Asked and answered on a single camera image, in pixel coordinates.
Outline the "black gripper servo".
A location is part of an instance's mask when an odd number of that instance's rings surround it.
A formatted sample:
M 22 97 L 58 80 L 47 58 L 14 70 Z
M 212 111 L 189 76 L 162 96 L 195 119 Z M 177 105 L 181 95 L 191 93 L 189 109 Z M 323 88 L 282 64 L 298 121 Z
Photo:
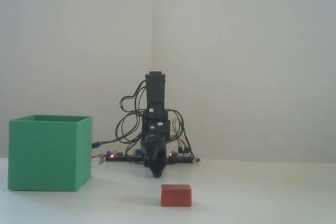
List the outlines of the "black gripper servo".
M 162 176 L 166 167 L 166 143 L 170 140 L 171 121 L 156 121 L 147 120 L 142 121 L 142 137 L 162 136 L 165 141 L 141 140 L 141 148 L 143 151 L 144 166 L 149 168 L 155 178 Z

